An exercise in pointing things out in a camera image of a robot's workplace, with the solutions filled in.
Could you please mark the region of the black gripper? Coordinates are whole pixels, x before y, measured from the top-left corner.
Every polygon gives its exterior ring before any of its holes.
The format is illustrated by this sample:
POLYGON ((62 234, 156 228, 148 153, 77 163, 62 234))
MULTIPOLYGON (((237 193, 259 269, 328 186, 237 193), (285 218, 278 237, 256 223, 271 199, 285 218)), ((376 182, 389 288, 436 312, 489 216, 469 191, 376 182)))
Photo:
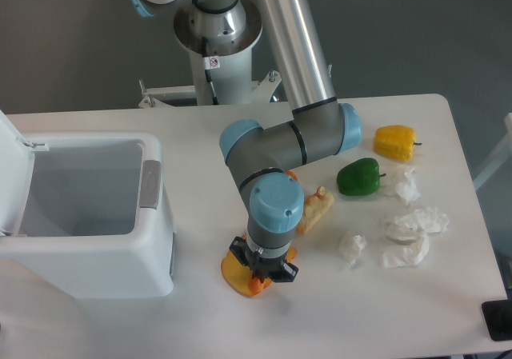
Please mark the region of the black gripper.
POLYGON ((243 237, 235 237, 229 251, 240 264, 249 268, 251 278, 260 282, 270 279, 275 283, 291 283, 299 271, 296 265, 288 261, 285 254, 276 258, 264 258, 260 253, 251 253, 243 237))

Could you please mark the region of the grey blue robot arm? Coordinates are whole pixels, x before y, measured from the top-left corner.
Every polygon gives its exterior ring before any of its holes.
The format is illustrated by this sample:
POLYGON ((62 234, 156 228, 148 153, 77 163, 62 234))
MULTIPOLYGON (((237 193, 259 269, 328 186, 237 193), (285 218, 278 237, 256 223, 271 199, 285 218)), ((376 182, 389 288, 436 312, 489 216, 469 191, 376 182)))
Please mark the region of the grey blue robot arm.
POLYGON ((143 17, 178 4, 174 32, 190 56, 200 105, 253 99, 251 50, 268 33, 293 117, 267 129, 254 120, 235 122, 219 145, 249 216, 247 235, 236 237, 230 252, 257 279, 293 281, 298 269, 286 255, 304 193, 287 171, 362 139, 355 109, 336 98, 307 0, 131 1, 143 17))

